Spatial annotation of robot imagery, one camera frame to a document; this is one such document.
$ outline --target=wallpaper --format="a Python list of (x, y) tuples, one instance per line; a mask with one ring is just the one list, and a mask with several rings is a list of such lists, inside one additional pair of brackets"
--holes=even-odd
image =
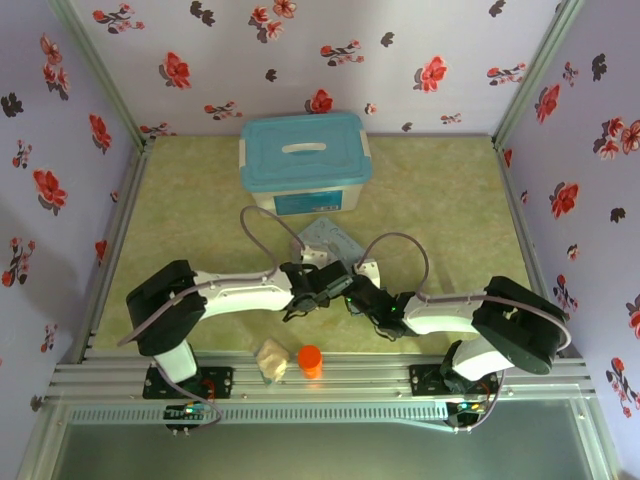
[(133, 147), (46, 2), (2, 13), (0, 478), (12, 479), (81, 323)]
[(336, 111), (370, 133), (493, 133), (559, 5), (68, 1), (148, 137)]
[(640, 477), (640, 43), (634, 0), (587, 2), (507, 142), (550, 294)]

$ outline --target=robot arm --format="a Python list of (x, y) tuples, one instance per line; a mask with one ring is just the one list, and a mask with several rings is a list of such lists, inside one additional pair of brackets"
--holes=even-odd
[[(310, 261), (305, 256), (302, 260)], [(179, 383), (198, 371), (186, 337), (199, 321), (262, 309), (286, 312), (286, 322), (345, 296), (371, 320), (379, 335), (390, 340), (437, 331), (479, 333), (474, 340), (456, 342), (445, 358), (441, 374), (453, 391), (464, 391), (487, 373), (514, 365), (541, 374), (551, 368), (561, 332), (530, 312), (514, 312), (513, 307), (482, 299), (519, 301), (558, 319), (563, 319), (563, 313), (509, 279), (494, 277), (483, 292), (465, 296), (420, 298), (406, 292), (394, 297), (379, 288), (374, 261), (366, 262), (367, 270), (349, 272), (340, 261), (327, 264), (324, 260), (285, 263), (273, 274), (246, 275), (194, 272), (186, 260), (174, 261), (127, 296), (134, 328), (179, 292), (199, 284), (205, 287), (184, 296), (142, 331), (136, 338), (138, 349), (154, 357), (169, 379)]]

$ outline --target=wire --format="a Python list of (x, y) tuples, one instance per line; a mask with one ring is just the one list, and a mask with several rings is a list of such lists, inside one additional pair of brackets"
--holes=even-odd
[(280, 225), (282, 225), (284, 229), (291, 234), (294, 240), (298, 242), (300, 246), (304, 249), (304, 242), (300, 239), (300, 237), (296, 235), (296, 233), (293, 230), (291, 230), (289, 225), (284, 223), (284, 221), (282, 221), (276, 215), (256, 205), (248, 205), (244, 207), (240, 212), (240, 225), (242, 226), (242, 230), (244, 230), (244, 233), (247, 235), (247, 237), (249, 237), (249, 240), (251, 240), (260, 250), (262, 250), (271, 260), (271, 270), (269, 271), (269, 273), (267, 273), (266, 275), (261, 275), (260, 277), (257, 277), (257, 278), (256, 277), (252, 277), (252, 278), (235, 278), (234, 277), (234, 278), (222, 278), (219, 280), (210, 280), (208, 282), (199, 283), (197, 285), (194, 285), (193, 287), (189, 287), (185, 290), (182, 290), (181, 292), (177, 293), (173, 298), (167, 300), (160, 308), (158, 308), (158, 310), (156, 310), (149, 318), (147, 318), (144, 322), (138, 325), (138, 327), (135, 328), (131, 333), (129, 333), (128, 335), (120, 339), (120, 341), (117, 344), (118, 347), (122, 347), (123, 345), (126, 345), (127, 343), (138, 338), (140, 334), (144, 332), (147, 328), (149, 328), (151, 325), (153, 325), (153, 323), (156, 322), (158, 318), (162, 316), (163, 313), (165, 313), (173, 305), (178, 303), (187, 295), (191, 295), (192, 293), (196, 293), (199, 290), (203, 290), (205, 288), (211, 288), (213, 286), (218, 287), (218, 286), (224, 285), (225, 283), (253, 283), (255, 281), (260, 281), (263, 279), (269, 280), (276, 274), (276, 272), (278, 271), (278, 260), (276, 259), (273, 252), (269, 250), (267, 247), (265, 247), (262, 244), (262, 242), (260, 242), (260, 240), (258, 240), (247, 227), (247, 224), (244, 219), (244, 216), (247, 210), (258, 210), (276, 219), (278, 223), (280, 223)]
[[(192, 293), (196, 293), (199, 290), (205, 289), (205, 288), (210, 288), (212, 286), (220, 286), (220, 285), (224, 285), (225, 283), (237, 283), (237, 282), (242, 282), (242, 283), (252, 283), (255, 281), (259, 281), (259, 280), (269, 280), (270, 278), (272, 278), (276, 272), (278, 271), (278, 261), (275, 257), (275, 255), (273, 254), (273, 252), (271, 250), (269, 250), (267, 247), (265, 247), (262, 242), (260, 242), (260, 240), (258, 240), (249, 230), (249, 228), (247, 227), (247, 224), (245, 222), (245, 215), (246, 212), (248, 210), (258, 210), (262, 213), (267, 214), (268, 216), (270, 216), (271, 218), (274, 218), (275, 220), (278, 221), (278, 223), (280, 225), (282, 225), (282, 227), (284, 227), (284, 229), (289, 232), (291, 234), (291, 236), (293, 237), (293, 239), (298, 242), (298, 244), (300, 244), (300, 247), (302, 249), (304, 249), (304, 242), (300, 239), (300, 237), (293, 231), (291, 230), (291, 228), (289, 227), (289, 225), (287, 225), (284, 221), (282, 221), (280, 218), (278, 218), (276, 215), (274, 215), (273, 213), (271, 213), (268, 210), (265, 210), (264, 208), (258, 207), (256, 205), (248, 205), (246, 207), (244, 207), (241, 211), (240, 211), (240, 225), (242, 226), (242, 230), (244, 231), (244, 233), (247, 235), (247, 237), (249, 237), (249, 239), (258, 246), (258, 248), (260, 248), (260, 250), (262, 250), (271, 260), (271, 264), (272, 264), (272, 268), (269, 271), (269, 273), (267, 273), (266, 275), (261, 275), (260, 277), (254, 277), (254, 278), (223, 278), (223, 279), (219, 279), (219, 280), (212, 280), (209, 282), (203, 282), (203, 283), (199, 283), (197, 285), (194, 285), (193, 287), (189, 287), (185, 290), (182, 290), (181, 292), (177, 293), (173, 298), (171, 298), (170, 300), (166, 301), (160, 308), (158, 308), (158, 310), (156, 310), (149, 318), (147, 318), (144, 322), (142, 322), (140, 325), (138, 325), (138, 327), (136, 329), (134, 329), (131, 333), (129, 333), (128, 335), (126, 335), (125, 337), (123, 337), (119, 342), (118, 342), (118, 346), (121, 347), (123, 345), (126, 345), (127, 343), (135, 340), (136, 338), (138, 338), (138, 336), (144, 332), (147, 328), (149, 328), (151, 325), (153, 325), (154, 322), (156, 322), (163, 313), (165, 313), (169, 308), (171, 308), (173, 305), (175, 305), (177, 302), (179, 302), (181, 299), (183, 299), (184, 297), (186, 297), (187, 295), (190, 295)], [(215, 425), (218, 422), (220, 422), (220, 420), (222, 420), (223, 414), (222, 414), (222, 410), (220, 410), (220, 408), (215, 404), (215, 402), (213, 402), (212, 400), (200, 397), (194, 393), (189, 392), (188, 390), (185, 390), (184, 388), (182, 388), (181, 386), (177, 385), (176, 383), (174, 383), (173, 381), (171, 381), (171, 379), (169, 378), (169, 375), (167, 375), (167, 373), (164, 371), (164, 369), (157, 364), (157, 362), (153, 362), (156, 365), (156, 368), (158, 369), (158, 372), (160, 373), (160, 376), (162, 376), (162, 378), (164, 379), (165, 382), (167, 382), (167, 385), (169, 385), (170, 387), (172, 387), (174, 390), (176, 390), (177, 392), (181, 393), (182, 395), (191, 398), (197, 402), (201, 402), (204, 403), (205, 405), (208, 405), (209, 408), (211, 408), (212, 412), (217, 412), (217, 418), (215, 420), (213, 420), (212, 422), (206, 423), (206, 424), (202, 424), (199, 425), (197, 428), (204, 428), (204, 427), (208, 427), (211, 425)]]
[(502, 386), (504, 385), (504, 377), (506, 377), (506, 371), (505, 370), (502, 371), (502, 377), (500, 378), (500, 383), (498, 384), (498, 390), (496, 391), (496, 394), (493, 397), (493, 400), (489, 404), (489, 408), (487, 408), (487, 412), (484, 415), (482, 415), (482, 417), (480, 417), (480, 419), (476, 423), (466, 427), (466, 430), (468, 432), (471, 432), (472, 430), (475, 430), (480, 425), (482, 425), (487, 420), (487, 418), (489, 418), (489, 415), (491, 415), (491, 412), (493, 412), (493, 409), (495, 408), (496, 403), (498, 403), (498, 397), (500, 396), (500, 393), (502, 392)]
[(554, 317), (553, 315), (543, 310), (540, 310), (539, 308), (532, 307), (531, 305), (527, 305), (526, 303), (516, 302), (515, 300), (509, 300), (508, 298), (494, 297), (493, 295), (472, 295), (469, 297), (469, 301), (477, 301), (477, 300), (509, 305), (510, 307), (519, 308), (521, 310), (527, 310), (533, 313), (534, 315), (537, 315), (540, 318), (544, 318), (548, 322), (553, 323), (564, 334), (564, 342), (562, 342), (562, 344), (558, 347), (557, 352), (564, 350), (569, 345), (571, 345), (571, 332), (569, 332), (569, 329), (566, 327), (566, 325), (562, 323), (560, 320), (558, 320), (556, 317)]
[(220, 420), (222, 420), (222, 418), (224, 417), (224, 415), (222, 413), (222, 410), (220, 410), (220, 407), (218, 407), (218, 405), (216, 405), (213, 400), (209, 400), (209, 399), (200, 397), (200, 396), (196, 395), (195, 393), (191, 393), (190, 391), (185, 390), (180, 385), (177, 385), (177, 384), (173, 383), (171, 381), (171, 379), (169, 378), (169, 375), (167, 375), (167, 373), (164, 371), (164, 369), (159, 364), (156, 364), (156, 368), (158, 369), (158, 373), (160, 373), (160, 376), (164, 379), (165, 382), (167, 382), (167, 385), (169, 385), (175, 391), (181, 393), (185, 397), (189, 397), (189, 398), (191, 398), (193, 400), (196, 400), (197, 402), (204, 403), (205, 405), (207, 405), (211, 409), (211, 413), (213, 413), (213, 412), (217, 413), (217, 417), (215, 418), (215, 420), (213, 420), (211, 422), (208, 422), (208, 423), (204, 423), (204, 424), (198, 425), (198, 427), (197, 427), (198, 429), (201, 429), (201, 428), (204, 428), (204, 427), (209, 427), (211, 425), (215, 425), (216, 423), (219, 423)]
[(356, 270), (359, 269), (362, 266), (362, 264), (365, 262), (365, 260), (369, 256), (369, 252), (371, 252), (371, 250), (376, 245), (376, 243), (378, 243), (383, 238), (389, 237), (389, 236), (406, 238), (411, 243), (413, 243), (416, 247), (418, 247), (418, 250), (420, 250), (420, 253), (422, 254), (422, 258), (424, 259), (424, 276), (422, 277), (422, 280), (420, 281), (420, 285), (418, 285), (418, 288), (416, 288), (416, 297), (418, 297), (420, 300), (425, 302), (427, 300), (427, 298), (422, 293), (422, 288), (427, 283), (427, 277), (429, 277), (429, 256), (427, 255), (427, 252), (425, 251), (424, 247), (422, 245), (420, 245), (420, 242), (418, 242), (411, 235), (407, 235), (406, 233), (402, 233), (402, 232), (387, 232), (387, 233), (383, 233), (382, 235), (380, 235), (378, 238), (376, 238), (373, 242), (371, 242), (369, 244), (367, 249), (364, 251), (364, 254), (362, 255), (362, 258), (357, 263)]

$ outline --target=metal bracket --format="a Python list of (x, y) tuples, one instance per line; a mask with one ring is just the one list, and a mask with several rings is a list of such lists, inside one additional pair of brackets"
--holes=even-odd
[[(185, 390), (202, 397), (228, 399), (231, 397), (233, 369), (231, 367), (200, 367), (198, 378), (187, 380)], [(164, 381), (155, 367), (149, 367), (144, 381), (142, 398), (147, 400), (177, 400), (186, 398)]]
[[(440, 375), (440, 365), (410, 365), (409, 384), (413, 397), (451, 395), (451, 390)], [(498, 391), (498, 377), (495, 373), (482, 377), (465, 392), (465, 395), (487, 395), (487, 390), (489, 394)]]

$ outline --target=orange cap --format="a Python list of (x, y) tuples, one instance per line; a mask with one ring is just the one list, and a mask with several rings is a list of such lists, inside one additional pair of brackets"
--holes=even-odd
[(307, 378), (322, 376), (322, 352), (314, 345), (305, 345), (298, 351), (298, 365)]

